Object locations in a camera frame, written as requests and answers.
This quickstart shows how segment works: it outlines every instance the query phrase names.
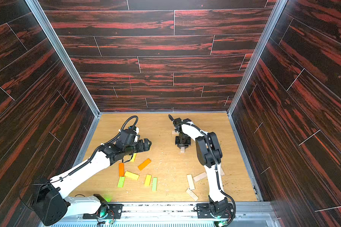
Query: yellow wooden block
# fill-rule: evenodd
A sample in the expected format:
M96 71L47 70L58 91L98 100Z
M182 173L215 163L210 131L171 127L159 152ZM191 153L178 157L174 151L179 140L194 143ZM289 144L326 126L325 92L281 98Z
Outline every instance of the yellow wooden block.
M145 178L145 183L144 185L145 186L149 186L150 185L150 180L152 179L152 175L146 175L146 178Z
M130 160L131 162L135 161L136 153L134 153L133 158Z
M132 173L132 172L129 172L129 171L125 172L125 176L130 177L131 179L134 179L134 180L138 180L138 178L139 178L139 175Z

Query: black mounting plate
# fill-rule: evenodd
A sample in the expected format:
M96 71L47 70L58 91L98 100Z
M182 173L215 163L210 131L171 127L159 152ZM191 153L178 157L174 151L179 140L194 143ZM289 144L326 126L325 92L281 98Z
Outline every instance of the black mounting plate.
M122 204L108 204L109 210L112 210L114 212L114 219L120 219L121 218L121 213L123 212L123 205ZM96 219L96 214L83 214L83 219ZM98 218L98 220L112 220L112 213L111 211L109 212L109 215L105 218Z
M214 218L211 215L211 212L209 210L209 203L197 203L196 204L197 207L197 216L199 219L205 219L205 218ZM228 203L228 207L227 210L230 211L231 215L233 215L233 212L231 212L231 204ZM221 218L229 218L229 214L227 212L225 212Z
M183 141L181 141L181 138L179 136L176 136L176 145L185 145L186 147L191 145L191 137L183 137L182 140Z

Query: wooden block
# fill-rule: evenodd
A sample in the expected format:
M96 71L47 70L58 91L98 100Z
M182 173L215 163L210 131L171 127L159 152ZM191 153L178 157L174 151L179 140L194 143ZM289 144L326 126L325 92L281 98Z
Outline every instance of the wooden block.
M119 163L119 176L124 176L124 163Z
M157 190L157 181L158 181L158 178L157 177L153 177L152 191L156 191Z
M220 168L220 172L221 172L221 176L225 175L224 171L222 170L222 168Z
M124 181L125 181L125 177L121 176L119 179L119 183L117 184L117 187L123 187L124 186Z
M220 172L221 172L221 176L225 175L225 173L224 173L224 171L222 170L222 168L220 168ZM202 179L205 178L205 177L207 177L207 174L206 174L206 172L203 172L203 173L201 173L201 174L195 176L195 177L193 178L193 180L194 180L195 182L197 182L197 181L199 181L199 180L202 180Z
M139 169L139 170L143 170L147 165L149 165L150 162L151 162L151 160L148 158L147 160L145 160L143 163L141 163L141 164L138 166L138 169Z
M135 161L136 153L134 153L133 158L130 160L131 162Z
M144 185L145 186L149 186L150 185L150 180L152 179L152 175L146 175L146 178L145 178L145 183Z
M198 200L198 196L196 196L189 188L187 188L186 193L188 193L195 201Z
M131 179L134 179L134 180L138 180L138 178L139 178L139 175L132 173L132 172L129 172L129 171L125 172L125 176L130 177Z
M202 180L202 179L205 178L205 177L207 177L207 173L206 173L206 172L203 172L203 173L201 173L201 174L195 176L195 177L193 178L193 180L194 180L195 182L197 182L197 181L199 181L199 180Z
M195 189L195 184L193 184L193 179L192 179L192 175L191 174L187 175L187 180L188 180L189 188L191 190L194 190Z

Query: orange wooden block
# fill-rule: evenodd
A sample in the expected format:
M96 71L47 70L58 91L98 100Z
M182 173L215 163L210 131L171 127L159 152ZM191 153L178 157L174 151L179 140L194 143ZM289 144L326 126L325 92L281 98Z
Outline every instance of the orange wooden block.
M119 176L125 176L124 163L119 163Z
M145 160L143 163L141 163L138 166L138 169L143 170L147 165L149 165L150 162L151 162L151 160L148 158L147 160Z

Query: green wooden block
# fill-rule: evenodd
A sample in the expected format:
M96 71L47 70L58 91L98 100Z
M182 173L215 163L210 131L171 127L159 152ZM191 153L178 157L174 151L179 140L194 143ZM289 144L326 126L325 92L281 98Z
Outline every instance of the green wooden block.
M153 186L152 186L152 191L156 191L157 190L157 177L153 177Z
M119 183L117 184L117 187L123 187L124 186L124 181L125 181L125 177L121 176L119 179Z

